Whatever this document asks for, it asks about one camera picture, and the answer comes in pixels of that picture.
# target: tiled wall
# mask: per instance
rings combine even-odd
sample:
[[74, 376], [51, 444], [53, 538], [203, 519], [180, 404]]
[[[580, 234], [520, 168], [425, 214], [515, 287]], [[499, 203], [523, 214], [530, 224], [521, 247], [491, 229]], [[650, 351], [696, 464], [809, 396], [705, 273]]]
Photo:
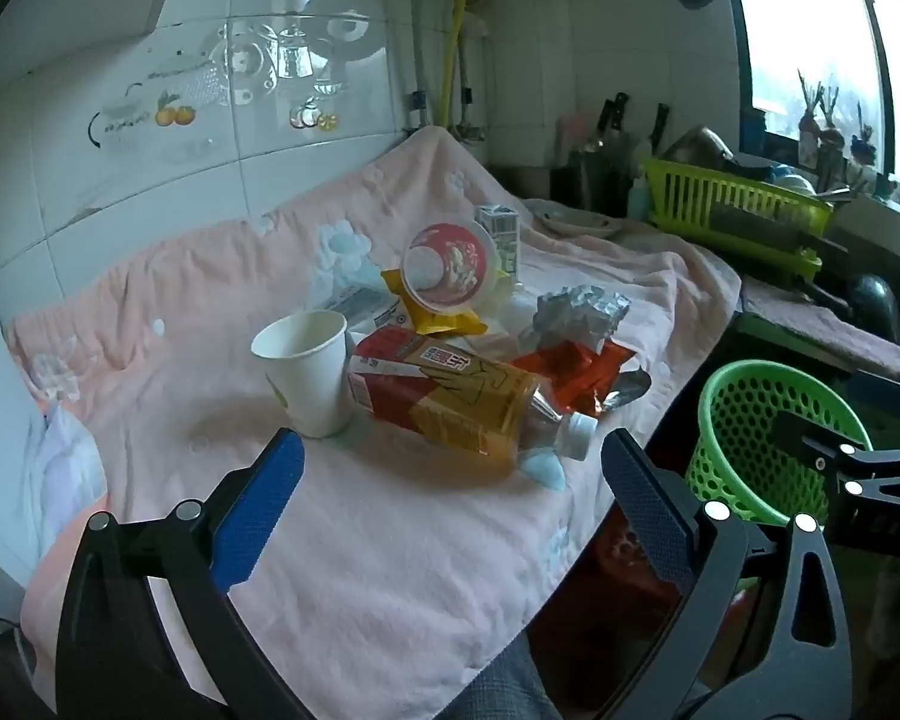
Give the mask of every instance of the tiled wall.
[[547, 165], [557, 116], [596, 124], [631, 96], [624, 129], [649, 135], [671, 105], [664, 144], [706, 124], [737, 148], [740, 81], [730, 0], [698, 11], [677, 0], [487, 0], [490, 159]]
[[[433, 100], [450, 2], [422, 2]], [[467, 50], [482, 124], [482, 40]], [[292, 127], [317, 116], [300, 112], [315, 88], [324, 128]], [[148, 36], [12, 83], [0, 93], [1, 319], [152, 242], [266, 213], [364, 165], [415, 124], [415, 88], [410, 0], [167, 0]], [[175, 115], [157, 114], [164, 93], [179, 95]]]

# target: yellow pipe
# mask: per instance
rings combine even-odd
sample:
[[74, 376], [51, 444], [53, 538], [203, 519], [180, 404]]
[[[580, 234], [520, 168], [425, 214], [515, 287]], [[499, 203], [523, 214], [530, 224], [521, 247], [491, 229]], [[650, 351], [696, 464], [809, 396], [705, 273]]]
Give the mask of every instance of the yellow pipe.
[[447, 37], [446, 50], [443, 53], [443, 85], [440, 89], [440, 109], [437, 124], [450, 127], [450, 100], [453, 97], [453, 67], [457, 61], [457, 42], [463, 26], [463, 10], [466, 0], [453, 0], [453, 25]]

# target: yellow-green plastic basket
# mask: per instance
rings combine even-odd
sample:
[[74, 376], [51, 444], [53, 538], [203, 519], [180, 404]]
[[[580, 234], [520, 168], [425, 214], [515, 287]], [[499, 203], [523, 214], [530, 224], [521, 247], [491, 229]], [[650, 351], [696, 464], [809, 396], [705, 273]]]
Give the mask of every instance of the yellow-green plastic basket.
[[773, 444], [770, 429], [782, 410], [874, 448], [847, 402], [813, 376], [779, 362], [732, 362], [709, 378], [700, 397], [700, 439], [684, 477], [697, 498], [720, 500], [769, 525], [785, 525], [800, 512], [826, 522], [823, 476]]
[[807, 281], [813, 281], [821, 269], [820, 258], [812, 250], [779, 251], [711, 230], [710, 209], [719, 201], [768, 218], [799, 215], [808, 232], [822, 235], [833, 213], [826, 202], [762, 181], [679, 162], [648, 159], [644, 170], [653, 196], [650, 221], [664, 232], [766, 263], [785, 274], [801, 275]]

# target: white paper cup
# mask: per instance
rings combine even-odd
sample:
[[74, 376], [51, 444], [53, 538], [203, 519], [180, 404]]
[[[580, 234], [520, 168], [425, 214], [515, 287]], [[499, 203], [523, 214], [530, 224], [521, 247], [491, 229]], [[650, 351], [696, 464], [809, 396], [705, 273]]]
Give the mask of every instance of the white paper cup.
[[266, 379], [290, 417], [290, 427], [310, 439], [340, 432], [353, 404], [343, 383], [346, 317], [336, 311], [302, 311], [261, 330], [250, 351], [263, 361]]

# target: metal pin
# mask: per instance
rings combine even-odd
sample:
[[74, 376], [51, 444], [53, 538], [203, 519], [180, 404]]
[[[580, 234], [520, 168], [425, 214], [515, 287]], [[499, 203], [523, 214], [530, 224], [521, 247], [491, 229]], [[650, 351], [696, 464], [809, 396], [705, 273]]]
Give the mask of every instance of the metal pin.
[[184, 501], [176, 507], [176, 518], [189, 522], [192, 519], [197, 519], [202, 511], [203, 507], [199, 504], [199, 501]]
[[87, 527], [91, 531], [101, 531], [110, 524], [110, 515], [106, 512], [96, 512], [87, 520]]
[[794, 517], [794, 524], [797, 525], [797, 528], [800, 528], [804, 533], [813, 533], [817, 529], [817, 521], [810, 517], [809, 514], [804, 514], [801, 512], [796, 517]]
[[703, 512], [705, 512], [710, 519], [715, 519], [717, 522], [723, 522], [725, 519], [730, 519], [730, 507], [728, 507], [727, 504], [722, 503], [722, 501], [707, 501], [706, 504], [703, 505]]

